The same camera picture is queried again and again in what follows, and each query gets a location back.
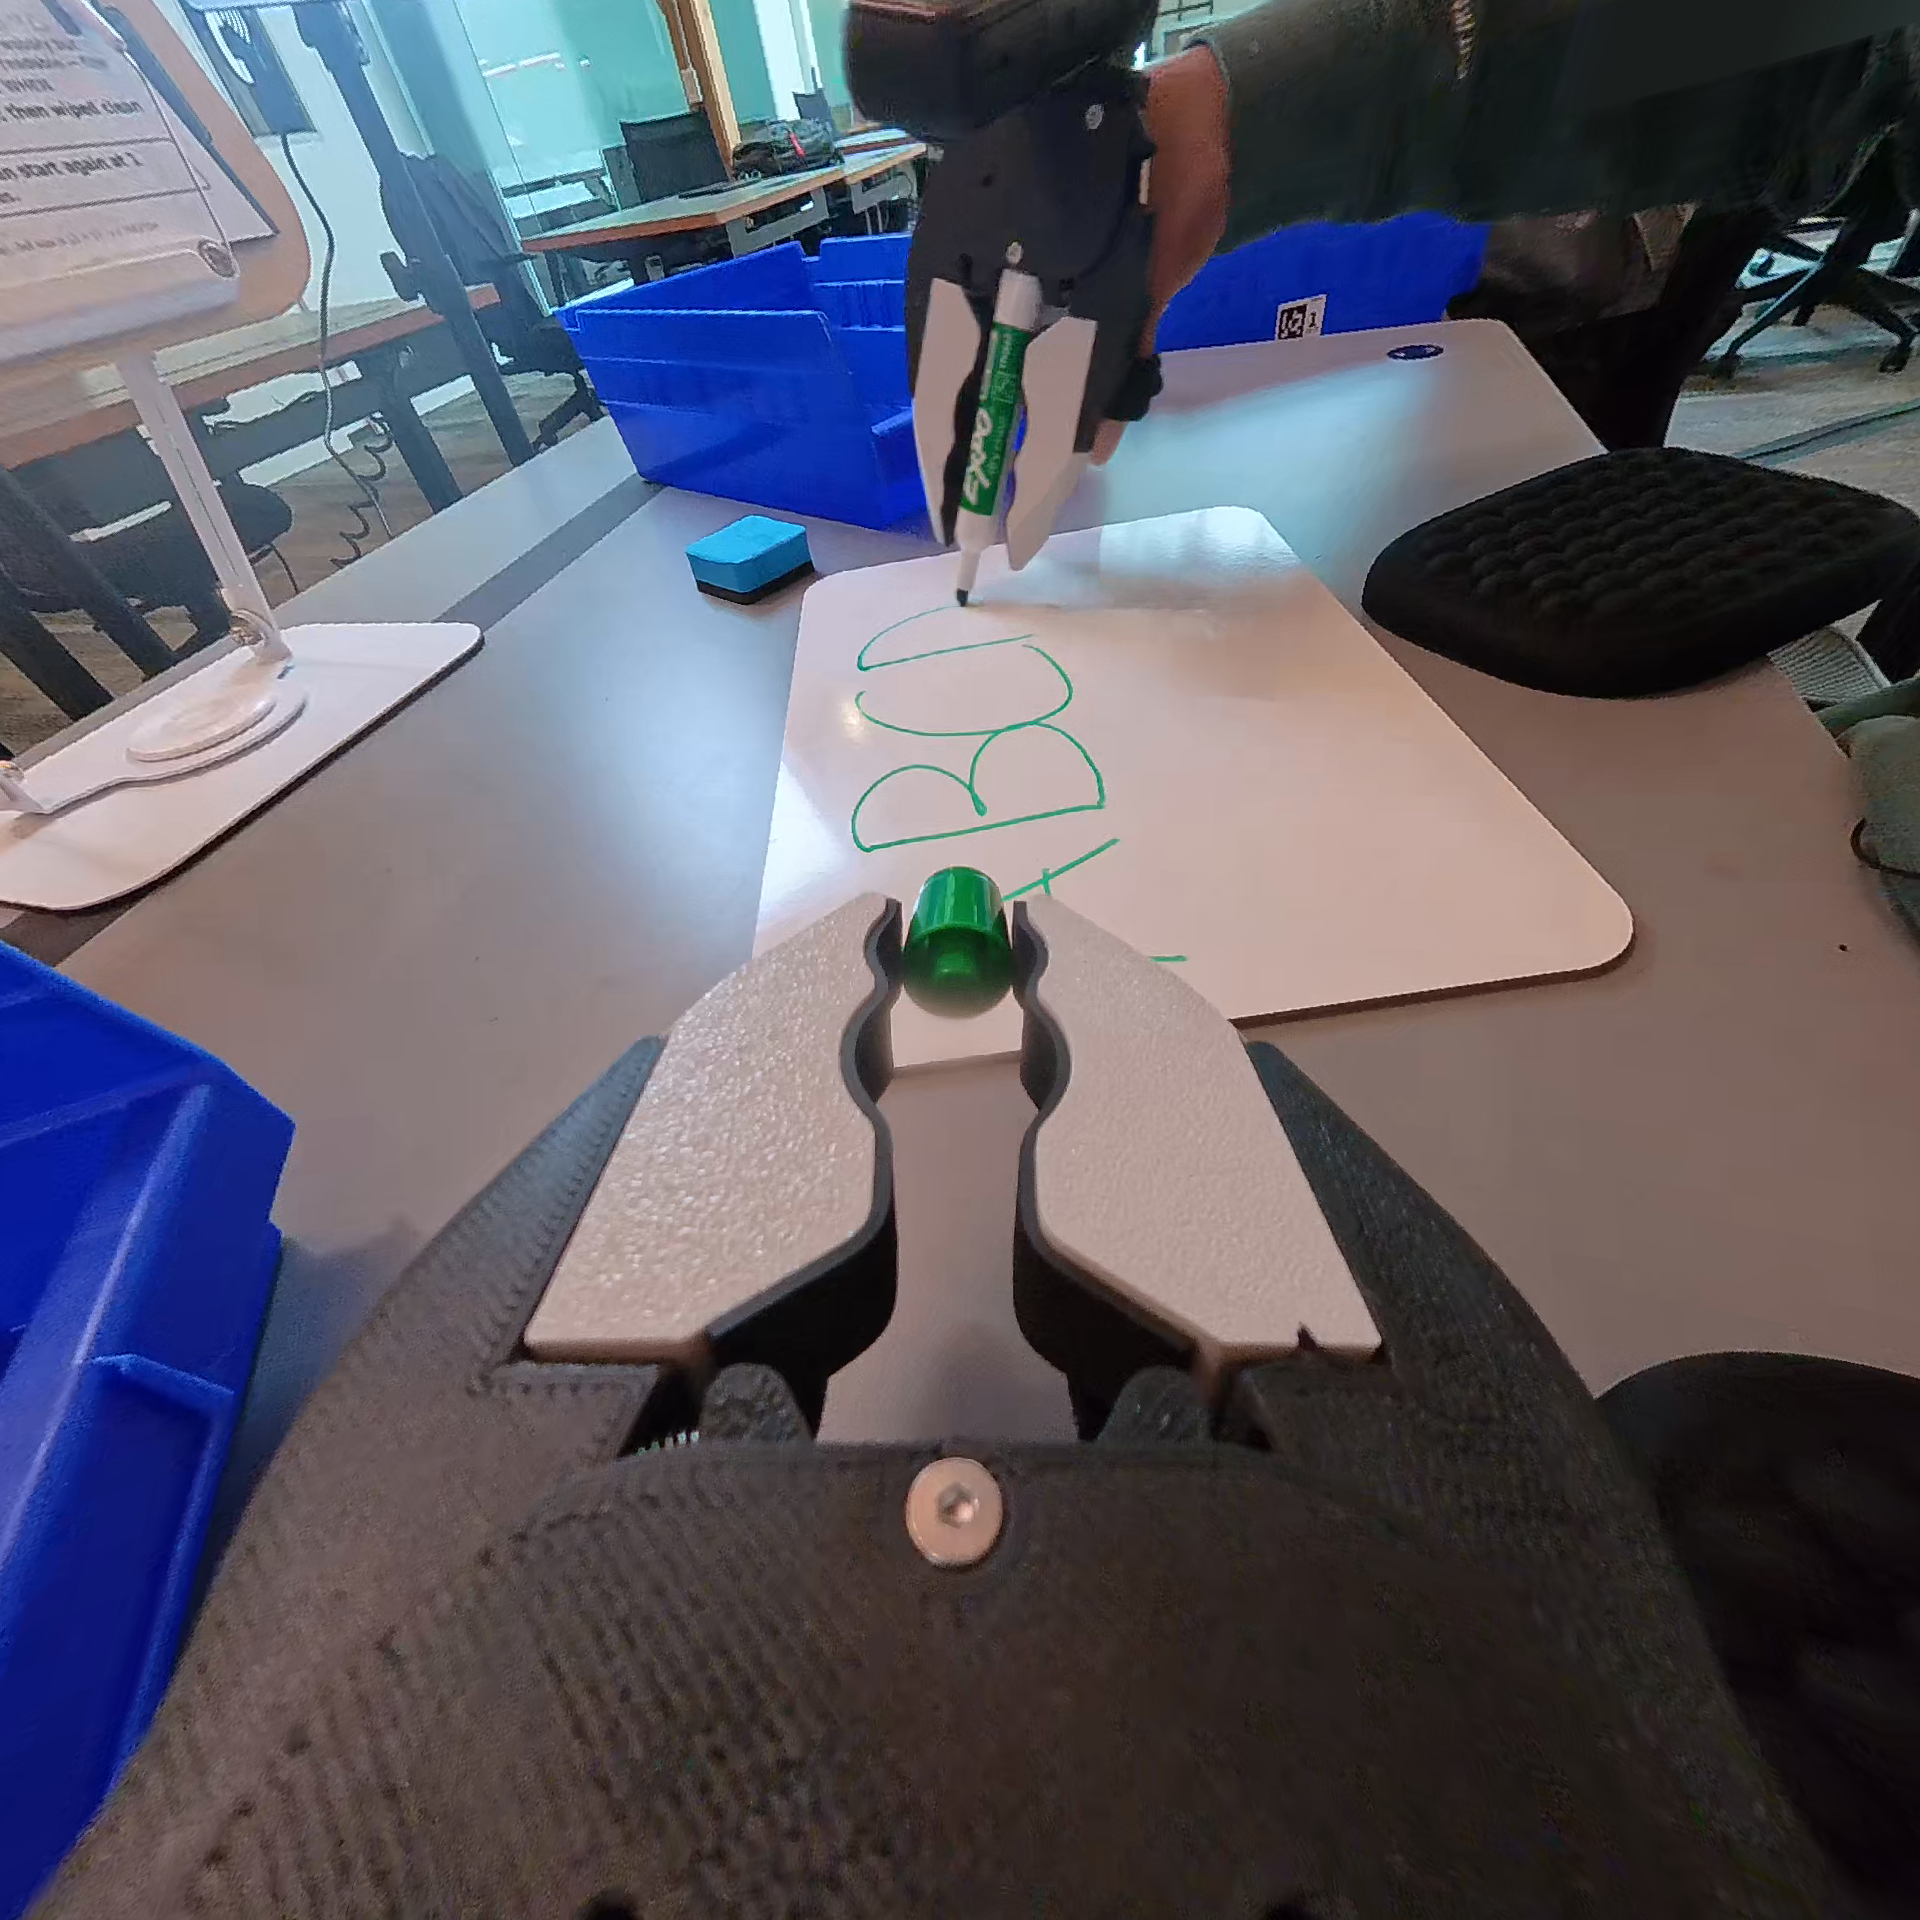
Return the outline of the blue whiteboard eraser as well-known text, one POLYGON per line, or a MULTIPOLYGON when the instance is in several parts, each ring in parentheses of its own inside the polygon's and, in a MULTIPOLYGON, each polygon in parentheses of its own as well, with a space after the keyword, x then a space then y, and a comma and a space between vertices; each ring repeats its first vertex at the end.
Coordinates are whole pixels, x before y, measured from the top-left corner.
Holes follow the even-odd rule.
POLYGON ((731 518, 690 542, 686 563, 699 591, 737 606, 755 606, 813 574, 806 527, 765 514, 731 518))

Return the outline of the wooden office table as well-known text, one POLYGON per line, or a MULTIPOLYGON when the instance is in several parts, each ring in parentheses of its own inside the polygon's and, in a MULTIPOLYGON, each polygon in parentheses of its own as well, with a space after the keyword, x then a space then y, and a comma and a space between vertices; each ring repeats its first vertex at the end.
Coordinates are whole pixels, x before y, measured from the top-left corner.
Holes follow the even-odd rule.
POLYGON ((524 251, 554 268, 574 260, 584 269, 612 268, 644 284, 787 243, 819 245, 849 223, 870 223, 875 212, 917 200, 925 158, 928 143, 889 138, 803 173, 714 184, 602 212, 537 232, 524 251))

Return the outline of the white whiteboard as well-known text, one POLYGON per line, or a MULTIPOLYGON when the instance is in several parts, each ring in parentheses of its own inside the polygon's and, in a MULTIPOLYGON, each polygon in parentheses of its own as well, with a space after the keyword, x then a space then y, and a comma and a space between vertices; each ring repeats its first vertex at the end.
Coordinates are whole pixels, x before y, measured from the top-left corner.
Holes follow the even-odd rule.
POLYGON ((1253 510, 803 594, 755 950, 928 875, 1056 900, 1260 1024, 1597 973, 1619 891, 1253 510))

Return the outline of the green dry-erase marker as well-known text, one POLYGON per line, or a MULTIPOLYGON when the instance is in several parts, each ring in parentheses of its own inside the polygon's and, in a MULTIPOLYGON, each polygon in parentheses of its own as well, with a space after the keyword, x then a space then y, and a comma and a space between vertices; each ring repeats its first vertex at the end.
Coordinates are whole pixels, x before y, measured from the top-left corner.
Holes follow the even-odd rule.
POLYGON ((953 599, 961 607, 969 604, 981 559, 1001 527, 1025 408, 1025 358, 1041 331, 1041 312, 1041 279, 1009 264, 998 277, 957 493, 953 599))

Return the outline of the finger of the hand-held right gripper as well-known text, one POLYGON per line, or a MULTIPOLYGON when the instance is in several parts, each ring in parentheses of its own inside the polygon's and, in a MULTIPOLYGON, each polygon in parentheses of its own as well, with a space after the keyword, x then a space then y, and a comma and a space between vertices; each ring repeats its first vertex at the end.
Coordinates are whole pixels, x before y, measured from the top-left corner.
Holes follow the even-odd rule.
POLYGON ((955 511, 992 322, 950 279, 925 287, 915 373, 915 436, 933 530, 955 551, 955 511))
POLYGON ((1097 322, 1060 317, 1025 349, 1025 436, 1009 468, 1011 503, 1001 514, 1006 565, 1021 572, 1051 536, 1090 453, 1080 447, 1097 322))

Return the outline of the green marker cap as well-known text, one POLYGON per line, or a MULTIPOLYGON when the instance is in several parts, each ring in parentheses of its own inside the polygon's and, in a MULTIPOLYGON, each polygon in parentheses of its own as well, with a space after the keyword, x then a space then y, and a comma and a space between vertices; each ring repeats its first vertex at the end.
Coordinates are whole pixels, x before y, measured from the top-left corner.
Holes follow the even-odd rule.
POLYGON ((992 875, 946 866, 924 879, 906 928, 900 980, 930 1018, 974 1020, 1001 1005, 1016 980, 1016 947, 992 875))

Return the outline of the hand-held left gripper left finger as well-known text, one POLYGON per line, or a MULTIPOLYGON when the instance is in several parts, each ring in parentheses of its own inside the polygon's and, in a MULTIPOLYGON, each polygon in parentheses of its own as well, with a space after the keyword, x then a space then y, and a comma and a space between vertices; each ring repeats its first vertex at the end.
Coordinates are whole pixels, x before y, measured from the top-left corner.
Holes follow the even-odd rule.
POLYGON ((900 902, 857 895, 672 1024, 526 1326, 534 1359, 773 1368, 806 1424, 897 1304, 900 902))

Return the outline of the person's right hand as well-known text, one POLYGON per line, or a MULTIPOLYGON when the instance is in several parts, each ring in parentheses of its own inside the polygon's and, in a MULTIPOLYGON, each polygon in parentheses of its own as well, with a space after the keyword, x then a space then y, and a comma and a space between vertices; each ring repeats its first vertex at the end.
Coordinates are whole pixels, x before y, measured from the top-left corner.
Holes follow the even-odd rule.
POLYGON ((1148 170, 1155 230, 1140 349, 1153 351, 1169 304, 1206 268, 1229 219, 1229 92, 1210 44, 1192 44, 1148 68, 1144 125, 1155 143, 1148 170))

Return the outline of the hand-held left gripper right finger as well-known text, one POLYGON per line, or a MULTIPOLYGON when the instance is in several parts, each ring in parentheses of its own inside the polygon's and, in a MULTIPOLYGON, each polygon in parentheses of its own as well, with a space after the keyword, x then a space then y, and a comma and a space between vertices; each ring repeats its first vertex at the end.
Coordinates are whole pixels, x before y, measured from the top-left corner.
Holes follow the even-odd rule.
POLYGON ((1225 1408, 1242 1374, 1384 1335, 1238 1028, 1054 898, 1016 904, 1016 1319, 1104 1424, 1146 1371, 1225 1408))

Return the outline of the blue plastic bin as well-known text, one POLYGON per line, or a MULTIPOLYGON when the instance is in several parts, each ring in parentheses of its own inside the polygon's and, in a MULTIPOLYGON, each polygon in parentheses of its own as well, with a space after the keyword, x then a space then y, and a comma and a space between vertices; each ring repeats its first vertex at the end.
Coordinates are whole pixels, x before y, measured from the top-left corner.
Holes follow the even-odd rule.
POLYGON ((1158 322, 1158 351, 1432 324, 1474 287, 1490 226, 1437 212, 1297 223, 1213 256, 1158 322))
POLYGON ((635 282, 557 312, 635 470, 873 530, 924 524, 906 232, 635 282))
POLYGON ((149 1733, 282 1259, 296 1122, 2 950, 2 1916, 149 1733))

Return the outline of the black office chair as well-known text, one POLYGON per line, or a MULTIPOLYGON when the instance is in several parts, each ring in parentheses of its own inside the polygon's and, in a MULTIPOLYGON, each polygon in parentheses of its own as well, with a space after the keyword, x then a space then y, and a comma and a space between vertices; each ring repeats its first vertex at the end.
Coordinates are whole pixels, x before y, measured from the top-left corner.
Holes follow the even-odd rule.
POLYGON ((414 183, 421 214, 397 205, 394 188, 379 188, 382 212, 397 251, 382 253, 392 286, 402 300, 428 302, 422 279, 422 236, 433 232, 460 284, 491 287, 493 302, 476 311, 500 375, 568 376, 572 394, 534 431, 534 447, 560 442, 568 424, 600 420, 606 408, 564 326, 546 311, 529 275, 522 237, 490 188, 442 156, 401 154, 401 167, 414 183))
POLYGON ((1915 275, 1876 271, 1870 256, 1898 237, 1898 262, 1915 264, 1914 219, 1900 143, 1885 134, 1828 205, 1760 243, 1732 292, 1734 316, 1750 307, 1757 316, 1734 324, 1702 375, 1731 382, 1757 336, 1782 322, 1803 326, 1824 304, 1890 336, 1880 371, 1904 373, 1915 349, 1915 275))

